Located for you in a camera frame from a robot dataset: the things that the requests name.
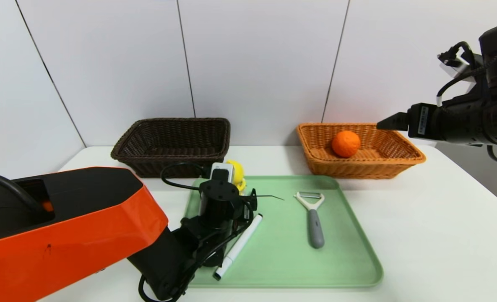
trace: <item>white marker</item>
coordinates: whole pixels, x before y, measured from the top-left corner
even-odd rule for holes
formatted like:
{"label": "white marker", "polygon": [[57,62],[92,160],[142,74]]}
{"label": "white marker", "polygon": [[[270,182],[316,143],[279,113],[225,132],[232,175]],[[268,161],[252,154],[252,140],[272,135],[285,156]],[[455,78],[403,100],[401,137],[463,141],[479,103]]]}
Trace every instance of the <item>white marker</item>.
{"label": "white marker", "polygon": [[224,260],[222,262],[222,267],[216,269],[215,273],[213,274],[213,277],[216,280],[219,281],[222,278],[222,276],[226,273],[228,268],[232,265],[235,258],[237,258],[237,255],[239,255],[239,252],[241,252],[243,247],[245,247],[246,243],[248,242],[248,239],[250,239],[254,231],[256,231],[258,225],[260,225],[262,218],[263,218],[262,214],[256,215],[256,217],[254,217],[254,219],[252,220],[252,223],[248,226],[248,228],[242,233],[241,237],[239,237],[237,242],[233,245],[232,249],[229,250],[228,254],[224,257]]}

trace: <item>green tray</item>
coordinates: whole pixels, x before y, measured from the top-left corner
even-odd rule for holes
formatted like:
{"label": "green tray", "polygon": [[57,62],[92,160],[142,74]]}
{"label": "green tray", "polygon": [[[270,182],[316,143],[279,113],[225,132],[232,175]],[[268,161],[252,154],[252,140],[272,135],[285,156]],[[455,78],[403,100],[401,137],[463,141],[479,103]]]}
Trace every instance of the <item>green tray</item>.
{"label": "green tray", "polygon": [[[258,198],[256,212],[263,220],[229,270],[217,281],[216,268],[201,268],[190,287],[369,287],[381,281],[383,268],[334,178],[247,176],[246,181],[247,192],[254,187],[258,195],[285,200]],[[321,249],[308,242],[307,210],[293,197],[297,191],[325,195],[317,210],[325,236]],[[199,204],[199,193],[192,191],[185,216],[196,216]]]}

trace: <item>peeler handle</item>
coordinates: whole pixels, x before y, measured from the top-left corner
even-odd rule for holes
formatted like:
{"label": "peeler handle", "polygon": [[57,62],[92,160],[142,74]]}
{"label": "peeler handle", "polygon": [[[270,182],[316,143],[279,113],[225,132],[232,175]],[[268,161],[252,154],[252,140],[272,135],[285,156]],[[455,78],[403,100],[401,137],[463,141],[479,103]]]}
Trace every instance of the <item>peeler handle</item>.
{"label": "peeler handle", "polygon": [[321,248],[325,245],[323,229],[319,221],[319,215],[316,210],[308,211],[308,233],[310,234],[310,244],[314,248]]}

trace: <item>wicker basket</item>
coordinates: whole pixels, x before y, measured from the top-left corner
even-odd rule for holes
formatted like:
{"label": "wicker basket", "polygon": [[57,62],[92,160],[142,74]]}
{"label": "wicker basket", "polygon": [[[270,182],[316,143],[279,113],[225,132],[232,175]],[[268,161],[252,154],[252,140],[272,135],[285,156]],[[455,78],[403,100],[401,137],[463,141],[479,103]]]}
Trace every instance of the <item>wicker basket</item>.
{"label": "wicker basket", "polygon": [[[135,122],[118,140],[110,156],[140,177],[160,177],[174,162],[210,167],[223,162],[229,148],[229,121],[224,118],[155,118]],[[191,166],[173,167],[168,177],[197,178]]]}
{"label": "wicker basket", "polygon": [[[352,157],[338,157],[331,147],[334,136],[351,130],[361,146]],[[377,130],[375,124],[300,124],[297,127],[308,167],[313,174],[338,178],[394,178],[425,161],[425,155],[397,131]]]}

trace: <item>orange ball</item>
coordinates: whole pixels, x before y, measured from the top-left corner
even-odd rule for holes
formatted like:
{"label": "orange ball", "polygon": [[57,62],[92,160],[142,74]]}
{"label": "orange ball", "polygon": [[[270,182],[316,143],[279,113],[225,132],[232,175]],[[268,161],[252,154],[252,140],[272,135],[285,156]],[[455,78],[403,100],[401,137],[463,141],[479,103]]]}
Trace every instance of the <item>orange ball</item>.
{"label": "orange ball", "polygon": [[332,149],[341,157],[351,157],[360,149],[360,138],[349,130],[338,132],[332,140]]}

